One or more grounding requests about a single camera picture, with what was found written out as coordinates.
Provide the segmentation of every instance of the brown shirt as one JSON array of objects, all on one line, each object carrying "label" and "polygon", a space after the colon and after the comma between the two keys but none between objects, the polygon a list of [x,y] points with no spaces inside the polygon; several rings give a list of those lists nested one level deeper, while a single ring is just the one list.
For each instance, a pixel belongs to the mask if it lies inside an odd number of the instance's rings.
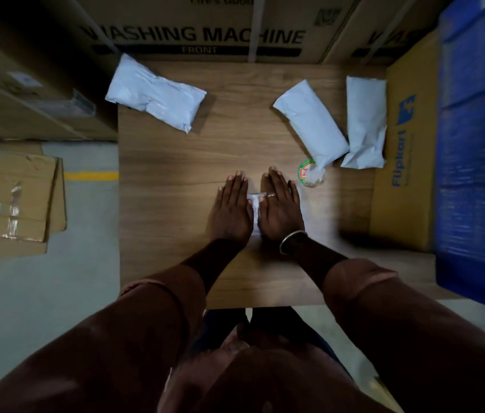
[{"label": "brown shirt", "polygon": [[[485,411],[484,332],[367,260],[336,264],[322,289],[405,412]],[[202,280],[187,266],[130,286],[6,375],[0,411],[149,412],[161,397],[164,411],[389,411],[326,354],[279,337],[245,337],[180,365],[204,307]],[[174,373],[164,393],[170,370],[184,367],[201,379],[172,394]]]}]

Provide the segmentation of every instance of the dark pants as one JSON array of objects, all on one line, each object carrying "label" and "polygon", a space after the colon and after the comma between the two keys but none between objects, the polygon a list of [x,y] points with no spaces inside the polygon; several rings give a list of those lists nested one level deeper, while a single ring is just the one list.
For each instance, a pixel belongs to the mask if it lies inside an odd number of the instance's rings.
[{"label": "dark pants", "polygon": [[202,333],[189,349],[189,354],[219,348],[228,334],[240,323],[244,325],[245,331],[262,330],[284,336],[293,344],[314,345],[342,365],[328,343],[304,322],[292,307],[254,308],[250,322],[243,308],[210,310],[203,319]]}]

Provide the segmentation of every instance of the wood grain surface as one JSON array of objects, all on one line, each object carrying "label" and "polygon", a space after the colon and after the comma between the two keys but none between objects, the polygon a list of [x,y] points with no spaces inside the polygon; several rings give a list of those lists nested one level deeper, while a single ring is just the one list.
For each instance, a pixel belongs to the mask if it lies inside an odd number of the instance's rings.
[{"label": "wood grain surface", "polygon": [[[241,170],[251,193],[275,165],[296,178],[308,158],[287,120],[272,108],[286,90],[307,79],[346,132],[347,75],[383,77],[384,68],[334,65],[145,63],[158,75],[205,89],[193,130],[186,135],[156,118],[119,108],[121,283],[177,264],[207,242],[206,226],[216,191]],[[368,232],[374,170],[328,168],[325,182],[301,186],[309,235],[345,252],[397,269],[433,297],[433,256],[364,250],[340,239],[340,231]],[[294,263],[261,250],[260,237],[227,267],[208,296],[209,308],[310,305],[321,293]]]}]

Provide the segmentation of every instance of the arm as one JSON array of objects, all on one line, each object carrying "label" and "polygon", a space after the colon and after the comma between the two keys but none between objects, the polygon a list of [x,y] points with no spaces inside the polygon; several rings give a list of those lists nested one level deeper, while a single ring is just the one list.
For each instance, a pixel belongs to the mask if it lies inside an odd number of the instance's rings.
[{"label": "arm", "polygon": [[0,411],[154,411],[198,329],[207,292],[250,238],[247,189],[239,172],[219,189],[204,249],[128,285],[0,380]]},{"label": "arm", "polygon": [[[303,230],[293,183],[272,168],[275,194],[260,203],[260,226],[280,243]],[[322,290],[336,321],[374,364],[405,412],[485,411],[485,333],[366,259],[347,259],[303,233],[283,251]]]}]

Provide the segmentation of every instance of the brown cardboard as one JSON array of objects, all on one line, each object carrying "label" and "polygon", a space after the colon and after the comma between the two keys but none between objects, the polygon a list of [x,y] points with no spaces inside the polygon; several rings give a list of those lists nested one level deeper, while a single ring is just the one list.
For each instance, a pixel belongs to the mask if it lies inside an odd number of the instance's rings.
[{"label": "brown cardboard", "polygon": [[[362,0],[333,42],[323,63],[359,63],[408,0]],[[376,51],[369,64],[390,65],[431,32],[452,0],[417,0]]]},{"label": "brown cardboard", "polygon": [[437,31],[388,68],[388,130],[383,168],[376,170],[370,235],[431,250],[437,138]]},{"label": "brown cardboard", "polygon": [[[42,155],[41,145],[37,142],[0,142],[0,149],[16,152]],[[57,174],[53,185],[53,198],[51,201],[49,233],[59,233],[66,229],[66,209],[62,162],[57,164]],[[47,243],[26,241],[4,241],[0,239],[0,259],[20,258],[45,254]]]},{"label": "brown cardboard", "polygon": [[0,237],[45,240],[56,165],[53,157],[0,150]]},{"label": "brown cardboard", "polygon": [[115,104],[0,20],[1,139],[115,140],[116,130]]},{"label": "brown cardboard", "polygon": [[[109,75],[118,59],[96,27],[120,51],[139,60],[247,61],[254,0],[40,2]],[[266,0],[257,61],[319,63],[356,2]]]},{"label": "brown cardboard", "polygon": [[0,238],[44,242],[46,227],[47,222],[45,220],[0,216]]}]

